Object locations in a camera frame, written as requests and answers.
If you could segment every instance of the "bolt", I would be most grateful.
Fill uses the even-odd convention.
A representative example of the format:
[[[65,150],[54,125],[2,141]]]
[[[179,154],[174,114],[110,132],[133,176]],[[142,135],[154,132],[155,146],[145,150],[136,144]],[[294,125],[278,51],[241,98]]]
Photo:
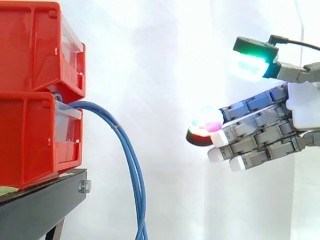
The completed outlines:
[[[81,180],[79,183],[79,193],[88,194],[91,191],[91,181],[90,180]]]

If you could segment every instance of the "blue wire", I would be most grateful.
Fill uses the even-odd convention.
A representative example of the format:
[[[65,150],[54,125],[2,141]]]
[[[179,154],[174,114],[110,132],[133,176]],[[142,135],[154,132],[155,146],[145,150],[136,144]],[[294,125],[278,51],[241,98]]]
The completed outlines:
[[[63,98],[62,98],[62,95],[58,92],[53,92],[52,93],[53,96],[59,101],[59,102],[62,102],[63,101]]]
[[[133,193],[134,193],[135,208],[136,208],[137,223],[138,223],[138,230],[137,230],[135,239],[147,240],[148,234],[147,234],[147,228],[145,224],[145,216],[146,216],[145,184],[144,184],[144,179],[143,179],[143,175],[142,175],[142,171],[139,165],[137,155],[134,151],[134,148],[130,142],[128,135],[126,134],[125,130],[119,125],[118,121],[107,110],[105,110],[104,108],[102,108],[101,106],[95,103],[88,102],[88,101],[78,101],[78,102],[70,103],[69,106],[73,108],[85,109],[97,114],[111,126],[111,128],[114,130],[114,132],[118,136],[122,144],[122,147],[127,159],[127,163],[129,166]]]

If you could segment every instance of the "robot finger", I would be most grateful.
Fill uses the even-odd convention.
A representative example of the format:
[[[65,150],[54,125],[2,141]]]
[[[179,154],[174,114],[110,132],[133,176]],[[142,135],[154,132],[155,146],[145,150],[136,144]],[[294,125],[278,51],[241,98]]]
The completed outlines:
[[[298,135],[294,135],[264,146],[261,149],[233,157],[229,161],[230,168],[233,172],[248,170],[265,162],[300,152],[305,147],[303,139]]]
[[[223,114],[223,123],[225,124],[238,118],[242,118],[274,104],[286,103],[287,99],[287,84],[274,87],[248,99],[220,108],[220,111]]]
[[[290,117],[291,112],[287,109],[286,104],[275,104],[214,132],[211,140],[216,148],[220,148]]]
[[[255,133],[240,138],[240,140],[229,145],[212,148],[208,151],[208,157],[212,162],[230,160],[238,155],[251,153],[296,134],[297,130],[292,121],[285,119],[265,129],[259,129]]]

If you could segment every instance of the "stacked red bins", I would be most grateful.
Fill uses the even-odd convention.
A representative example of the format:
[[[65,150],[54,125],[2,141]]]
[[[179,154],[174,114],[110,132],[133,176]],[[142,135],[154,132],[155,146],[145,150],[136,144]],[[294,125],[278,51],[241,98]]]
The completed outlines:
[[[0,1],[0,186],[22,190],[81,164],[82,112],[66,104],[84,96],[85,46],[59,4]]]

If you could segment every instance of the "transparent drawer front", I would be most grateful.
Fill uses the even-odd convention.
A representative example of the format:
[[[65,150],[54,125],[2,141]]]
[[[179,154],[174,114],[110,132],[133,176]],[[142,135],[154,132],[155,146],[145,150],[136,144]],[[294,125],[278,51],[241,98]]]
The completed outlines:
[[[55,101],[55,141],[76,142],[75,122],[81,120],[81,117],[81,111]]]
[[[77,38],[76,34],[68,24],[67,20],[62,15],[61,23],[61,37],[62,37],[62,53],[64,59],[73,67],[77,69],[77,53],[83,52],[83,45]]]

